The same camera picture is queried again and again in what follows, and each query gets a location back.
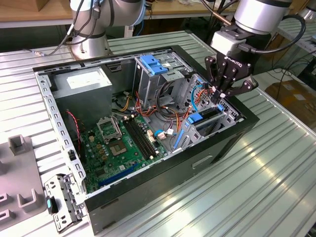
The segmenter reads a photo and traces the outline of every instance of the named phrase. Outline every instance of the metal bracket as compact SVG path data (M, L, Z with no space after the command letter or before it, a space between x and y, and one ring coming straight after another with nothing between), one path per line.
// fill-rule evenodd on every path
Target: metal bracket
M35 189L31 189L32 198L24 198L22 195L17 194L18 205L23 209L24 212L30 212L34 209L39 208L42 205L42 200L35 191Z
M58 174L49 179L44 185L50 201L57 206L57 213L52 214L58 233L78 224L82 220L81 207L75 201L71 186L72 175Z
M9 196L9 194L7 193L0 194L0 206L7 205L8 203L12 201L13 201L13 198Z
M14 156L23 154L28 151L28 146L22 135L9 137L8 144Z
M3 224L5 222L11 221L15 218L15 215L12 211L9 209L0 212L0 224Z
M5 164L3 164L1 161L0 161L0 175L2 174L5 174L6 173L6 166Z

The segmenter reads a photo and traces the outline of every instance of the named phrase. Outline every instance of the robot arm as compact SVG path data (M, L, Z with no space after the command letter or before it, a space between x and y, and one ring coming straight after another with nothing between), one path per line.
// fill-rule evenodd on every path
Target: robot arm
M314 21L316 18L316 0L310 0L300 15L306 20L306 22Z
M235 23L215 32L211 47L218 52L217 59L205 59L209 82L214 91L213 103L217 104L221 98L242 94L258 86L251 76L253 67L247 61L251 55L282 51L302 37L306 29L303 17L284 16L291 2L292 0L241 0L234 15ZM302 25L299 35L288 45L273 50L258 50L247 43L250 38L271 33L287 18L295 18ZM233 87L241 79L245 79L242 86Z
M83 0L82 5L81 2L71 0L70 3L73 18L77 19L70 45L79 59L110 54L105 29L137 25L145 15L145 0Z

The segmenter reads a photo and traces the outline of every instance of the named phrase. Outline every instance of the motherboard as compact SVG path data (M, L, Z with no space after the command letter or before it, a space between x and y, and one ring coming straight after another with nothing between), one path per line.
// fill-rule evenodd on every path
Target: motherboard
M88 193L167 156L141 116L102 119L81 137Z

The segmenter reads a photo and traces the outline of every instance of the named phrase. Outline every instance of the blue tab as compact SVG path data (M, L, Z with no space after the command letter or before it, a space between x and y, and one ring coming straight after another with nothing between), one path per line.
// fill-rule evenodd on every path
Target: blue tab
M200 121L203 117L199 113L192 114L188 117L188 121L190 124Z
M220 104L217 105L217 108L218 108L220 111L223 111L223 110L225 109L224 106L222 106L222 105L220 105Z
M164 68L159 60L152 55L140 56L140 60L153 75L168 72L168 68Z
M192 118L190 118L190 117L188 117L188 121L189 121L190 124L194 123L194 120Z
M184 133L184 130L182 129L181 132L180 132L180 134L179 134L179 136L178 136L178 139L177 139L176 143L175 143L174 146L173 146L174 149L177 148L177 146L178 146L178 144L179 144L179 142L180 142L180 139L181 139L183 133Z
M50 207L51 207L51 202L50 202L50 200L49 200L49 199L47 200L47 207L48 207L48 208L50 208Z

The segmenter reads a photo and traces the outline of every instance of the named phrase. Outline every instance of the metal workbench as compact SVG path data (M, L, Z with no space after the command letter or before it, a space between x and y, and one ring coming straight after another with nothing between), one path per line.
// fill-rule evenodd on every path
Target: metal workbench
M214 54L186 32L110 40L114 53L172 44L203 65L204 57ZM0 54L0 142L31 136L43 183L69 170L32 67L72 60L65 47L42 58L24 51ZM260 90L239 99L260 121L224 159L98 236L304 236L316 221L316 135ZM48 211L0 233L56 235ZM88 219L61 236L92 236Z
M298 20L286 19L279 24L276 32L288 40L293 40L300 30L301 23ZM297 41L296 45L308 53L315 51L313 56L316 56L316 43L311 40L313 35L316 35L316 23L307 23L304 35Z

